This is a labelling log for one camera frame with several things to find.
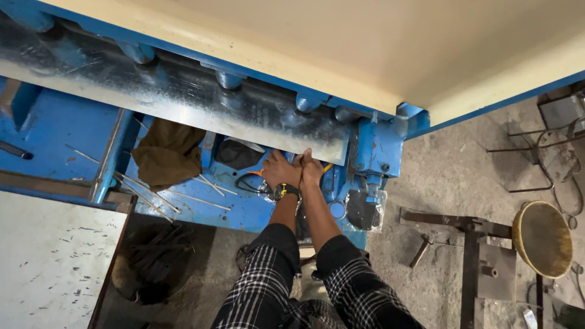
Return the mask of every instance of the blue machine frame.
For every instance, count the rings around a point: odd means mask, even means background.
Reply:
[[[387,179],[400,175],[402,144],[405,140],[585,79],[585,71],[580,72],[430,127],[429,113],[410,104],[399,105],[396,116],[378,112],[334,95],[37,0],[20,0],[18,3],[14,0],[0,0],[0,10],[20,25],[37,32],[50,30],[55,24],[55,18],[77,22],[89,32],[115,39],[120,49],[140,64],[153,60],[154,48],[198,60],[202,66],[214,69],[218,83],[227,89],[237,87],[244,78],[253,77],[293,90],[297,93],[297,108],[302,112],[311,112],[320,105],[336,108],[337,119],[342,122],[352,122],[353,130],[347,148],[345,166],[334,165],[324,174],[322,191],[340,227],[359,248],[365,248],[366,232],[347,231],[347,228],[352,226],[345,216],[346,195],[350,190],[366,189],[367,202],[379,203],[379,191],[384,188]],[[6,81],[6,78],[0,77],[0,94],[5,91]],[[101,203],[107,188],[116,183],[112,178],[114,170],[137,178],[136,163],[127,152],[138,143],[137,136],[146,134],[146,128],[141,127],[137,121],[131,120],[133,115],[131,111],[119,110],[111,105],[26,83],[18,87],[13,95],[11,106],[13,116],[3,117],[0,120],[0,139],[30,151],[35,154],[35,158],[23,160],[2,152],[0,153],[0,169],[43,178],[93,181],[96,193],[93,193],[88,200],[80,200],[56,194],[43,195],[5,186],[0,186],[0,189],[95,206]],[[152,119],[153,117],[146,115],[142,123],[149,126]],[[237,195],[226,193],[222,197],[211,186],[193,179],[184,181],[171,189],[230,208],[230,210],[162,191],[160,195],[163,198],[181,209],[181,213],[177,213],[157,197],[146,192],[144,196],[164,213],[177,220],[260,232],[270,218],[273,204],[257,194],[236,190],[234,181],[249,170],[259,170],[261,161],[244,170],[233,170],[214,161],[214,151],[223,138],[225,138],[223,135],[208,133],[201,142],[204,167],[202,174],[219,187],[237,192]],[[102,161],[100,164],[95,164],[84,159],[65,144]],[[141,186],[133,186],[133,188],[143,189]],[[138,202],[135,211],[160,216],[142,200]]]

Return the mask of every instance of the black watch strap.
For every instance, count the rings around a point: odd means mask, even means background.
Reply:
[[[280,183],[280,184],[276,185],[276,188],[274,189],[274,199],[276,201],[282,199],[286,194],[296,195],[297,200],[300,197],[300,193],[298,191],[298,188],[296,188],[290,184],[286,184],[286,183]]]

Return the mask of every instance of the hand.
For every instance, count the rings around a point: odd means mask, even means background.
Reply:
[[[297,156],[297,158],[300,158],[302,165],[301,185],[303,187],[319,186],[321,176],[323,175],[321,161],[313,159],[311,149],[307,149],[302,155]]]
[[[273,190],[282,183],[299,188],[302,173],[301,157],[297,156],[291,165],[279,150],[274,150],[268,154],[268,160],[262,161],[262,165],[264,166],[262,177]]]

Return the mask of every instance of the dusty floor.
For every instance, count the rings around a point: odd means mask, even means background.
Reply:
[[[554,203],[550,191],[510,194],[508,189],[542,187],[545,178],[537,166],[518,153],[486,153],[486,149],[512,146],[508,124],[517,122],[524,131],[542,129],[536,98],[511,105],[409,140],[404,144],[401,176],[388,182],[388,202],[382,233],[368,238],[374,270],[392,286],[411,313],[428,329],[459,328],[463,249],[432,246],[415,270],[408,267],[428,227],[398,222],[400,207],[453,215],[475,215],[512,224],[522,203],[545,200]],[[559,186],[563,208],[577,208],[577,194],[567,183]],[[137,306],[108,290],[102,327],[107,319],[127,318],[168,324],[170,328],[208,328],[226,294],[239,275],[233,262],[235,250],[256,234],[229,229],[205,228],[215,234],[202,242],[206,251],[201,266],[168,304]],[[585,224],[573,231],[574,260],[585,264]],[[535,274],[518,257],[517,300],[526,301],[527,286]],[[584,307],[569,272],[556,281],[554,296]],[[526,328],[521,317],[526,305],[486,301],[486,328]],[[547,321],[546,328],[552,328]]]

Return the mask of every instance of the hammer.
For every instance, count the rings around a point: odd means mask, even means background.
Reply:
[[[418,265],[418,262],[421,260],[421,257],[424,255],[425,251],[429,248],[429,246],[435,244],[435,241],[431,239],[431,237],[429,237],[427,234],[421,235],[421,238],[424,241],[422,242],[421,248],[418,250],[417,255],[414,256],[414,259],[410,263],[411,268],[415,268]]]

